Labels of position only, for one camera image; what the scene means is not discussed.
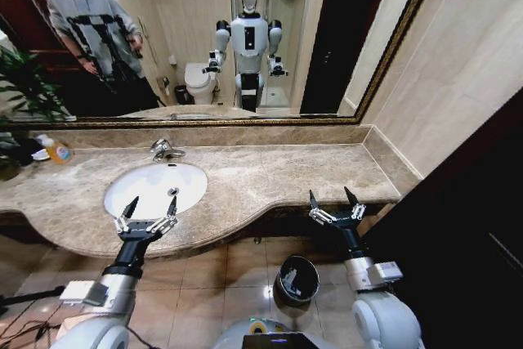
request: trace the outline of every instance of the toilet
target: toilet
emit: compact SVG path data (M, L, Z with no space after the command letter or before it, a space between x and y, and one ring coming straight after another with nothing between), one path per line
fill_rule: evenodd
M212 92L216 86L216 73L203 73L207 63L187 63L186 85L189 94L194 97L195 104L211 104Z

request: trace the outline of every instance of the black trash bin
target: black trash bin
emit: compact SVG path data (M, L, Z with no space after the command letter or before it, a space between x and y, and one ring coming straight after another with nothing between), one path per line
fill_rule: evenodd
M291 255L280 267L274 292L288 306L308 303L320 288L318 271L308 259Z
M176 86L174 88L174 95L176 96L178 104L180 105L194 104L194 98L187 91L186 85Z

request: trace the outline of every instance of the dark wood door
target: dark wood door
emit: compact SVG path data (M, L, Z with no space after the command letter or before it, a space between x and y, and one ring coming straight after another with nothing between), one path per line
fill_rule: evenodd
M110 93L62 45L47 18L46 0L0 0L0 29L21 51L38 54L60 96L77 116L110 114Z
M523 90L365 236L430 348L521 347Z
M380 0L324 0L302 114L335 114Z

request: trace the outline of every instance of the white sink basin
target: white sink basin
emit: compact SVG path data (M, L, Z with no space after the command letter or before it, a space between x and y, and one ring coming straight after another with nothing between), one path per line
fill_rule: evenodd
M193 207L207 189L207 176L200 168L184 163L156 163L133 169L116 179L105 192L104 205L114 217L140 197L133 220L151 220L165 217L172 196L169 191L178 188L177 212Z

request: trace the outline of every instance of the hand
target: hand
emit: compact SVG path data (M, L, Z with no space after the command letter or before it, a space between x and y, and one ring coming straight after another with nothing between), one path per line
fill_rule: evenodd
M127 39L129 40L129 43L131 44L132 49L134 49L137 52L141 51L143 42L142 42L141 36L139 34L131 35L131 36L127 37Z
M86 59L81 59L80 60L80 64L82 65L82 67L88 72L88 73L91 73L93 75L98 75L98 71L96 70L96 67L95 67L95 64L94 62L92 61L89 61L89 60L86 60Z

